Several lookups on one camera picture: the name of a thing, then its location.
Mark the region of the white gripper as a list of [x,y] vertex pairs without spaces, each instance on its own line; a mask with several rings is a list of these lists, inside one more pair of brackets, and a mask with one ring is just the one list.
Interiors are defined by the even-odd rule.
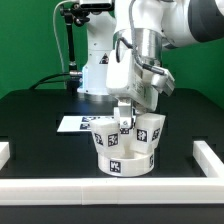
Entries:
[[171,95],[175,88],[175,79],[167,69],[158,68],[164,75],[142,70],[134,61],[131,50],[126,50],[120,62],[112,51],[106,77],[107,92],[119,99],[119,122],[121,128],[133,127],[133,104],[135,107],[154,111],[158,94]]

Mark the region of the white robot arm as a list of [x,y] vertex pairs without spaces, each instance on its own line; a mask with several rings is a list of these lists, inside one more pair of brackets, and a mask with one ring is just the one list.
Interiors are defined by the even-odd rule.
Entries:
[[79,0],[89,20],[83,90],[118,99],[118,124],[131,128],[132,110],[153,111],[174,78],[161,53],[224,37],[224,0]]

